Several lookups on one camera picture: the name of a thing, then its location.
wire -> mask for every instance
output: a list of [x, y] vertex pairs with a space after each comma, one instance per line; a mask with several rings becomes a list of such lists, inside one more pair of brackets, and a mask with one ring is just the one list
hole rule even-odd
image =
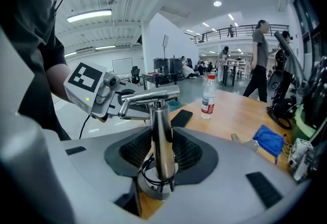
[[153, 154], [151, 154], [151, 156], [148, 158], [147, 161], [145, 161], [142, 165], [142, 169], [141, 169], [141, 173], [142, 176], [151, 184], [155, 185], [155, 186], [164, 186], [167, 185], [169, 183], [171, 183], [174, 180], [175, 175], [173, 175], [170, 179], [166, 180], [166, 181], [153, 181], [151, 179], [149, 179], [146, 175], [145, 172], [147, 171], [147, 169], [149, 168], [151, 162], [154, 161], [154, 157]]
[[292, 149], [292, 144], [287, 143], [287, 142], [285, 142], [285, 140], [284, 140], [284, 146], [283, 146], [283, 148], [282, 148], [282, 152], [284, 153], [284, 155], [285, 155], [286, 157], [288, 157], [288, 156], [290, 155], [290, 151], [291, 151], [291, 149]]
[[82, 129], [81, 129], [81, 133], [80, 133], [79, 140], [80, 140], [81, 137], [82, 137], [82, 133], [83, 133], [83, 129], [84, 129], [85, 123], [86, 123], [86, 121], [88, 121], [89, 118], [90, 118], [90, 115], [88, 115], [87, 118], [86, 118], [86, 120], [84, 121], [83, 127], [82, 127]]

wooden table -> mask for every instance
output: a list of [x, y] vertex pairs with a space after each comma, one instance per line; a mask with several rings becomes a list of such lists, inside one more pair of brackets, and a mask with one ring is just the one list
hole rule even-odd
[[[214, 112], [211, 119], [201, 118], [201, 101], [196, 100], [178, 110], [170, 113], [170, 118], [175, 117], [181, 109], [193, 112], [193, 116], [185, 128], [204, 132], [210, 135], [231, 140], [231, 134], [236, 133], [242, 142], [249, 141], [262, 124], [275, 133], [291, 139], [291, 131], [278, 126], [266, 113], [267, 103], [243, 97], [234, 93], [217, 90]], [[259, 148], [259, 153], [271, 161], [275, 158]], [[281, 153], [278, 157], [278, 167], [287, 170], [287, 157]], [[161, 205], [162, 202], [149, 198], [140, 192], [140, 204], [142, 218], [149, 218]]]

gray t-shirt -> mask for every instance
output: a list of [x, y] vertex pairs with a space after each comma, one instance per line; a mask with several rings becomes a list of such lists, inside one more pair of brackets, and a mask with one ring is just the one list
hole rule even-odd
[[268, 43], [266, 42], [264, 34], [261, 30], [256, 29], [253, 33], [253, 42], [258, 43], [258, 57], [256, 64], [267, 68], [268, 62]]

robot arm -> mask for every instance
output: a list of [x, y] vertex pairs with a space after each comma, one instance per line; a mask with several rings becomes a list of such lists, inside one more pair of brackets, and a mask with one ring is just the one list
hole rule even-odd
[[[64, 82], [68, 98], [93, 118], [105, 122], [108, 117], [118, 116], [122, 107], [122, 96], [143, 92], [130, 82], [122, 82], [105, 67], [81, 62]], [[130, 107], [124, 119], [150, 119], [146, 108]]]

person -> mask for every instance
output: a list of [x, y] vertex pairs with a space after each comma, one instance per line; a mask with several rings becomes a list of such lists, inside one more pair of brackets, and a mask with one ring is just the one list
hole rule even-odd
[[218, 82], [223, 81], [223, 73], [224, 73], [224, 64], [226, 64], [228, 58], [228, 46], [225, 46], [224, 49], [218, 55]]
[[8, 0], [1, 26], [13, 47], [34, 73], [18, 112], [34, 119], [60, 140], [70, 140], [55, 113], [51, 92], [69, 101], [63, 83], [71, 72], [64, 46], [55, 35], [57, 0]]
[[188, 60], [182, 56], [183, 74], [188, 79], [195, 79], [194, 70], [188, 66]]
[[234, 38], [234, 31], [233, 31], [233, 25], [230, 25], [228, 28], [228, 34], [227, 37], [230, 35], [231, 38]]
[[206, 61], [205, 59], [203, 64], [204, 64], [204, 72], [207, 72], [206, 70], [208, 69], [208, 61]]
[[210, 73], [212, 70], [213, 70], [213, 63], [210, 62], [209, 65], [208, 65], [208, 70], [207, 70], [207, 72]]
[[258, 89], [259, 98], [263, 102], [267, 102], [266, 68], [268, 63], [268, 55], [276, 52], [276, 50], [268, 52], [268, 43], [266, 42], [264, 36], [264, 34], [267, 34], [268, 31], [268, 22], [262, 19], [259, 20], [252, 39], [253, 60], [250, 66], [253, 70], [253, 75], [243, 94], [243, 96], [248, 97], [253, 91]]
[[[286, 41], [287, 44], [291, 42], [291, 39], [293, 39], [290, 36], [290, 33], [286, 30], [282, 32], [282, 37]], [[283, 65], [283, 60], [284, 60], [284, 51], [281, 49], [281, 45], [279, 44], [278, 46], [278, 52], [276, 53], [276, 60], [277, 61], [277, 70], [283, 72], [283, 77], [281, 80], [280, 86], [276, 89], [276, 96], [278, 96], [278, 100], [283, 100], [285, 99], [286, 92], [291, 84], [293, 75], [290, 73], [290, 68], [287, 65], [288, 64], [288, 57], [289, 54], [285, 52], [285, 65]]]
[[204, 77], [203, 70], [204, 70], [203, 61], [201, 61], [200, 65], [198, 66], [198, 71], [200, 73], [200, 77]]

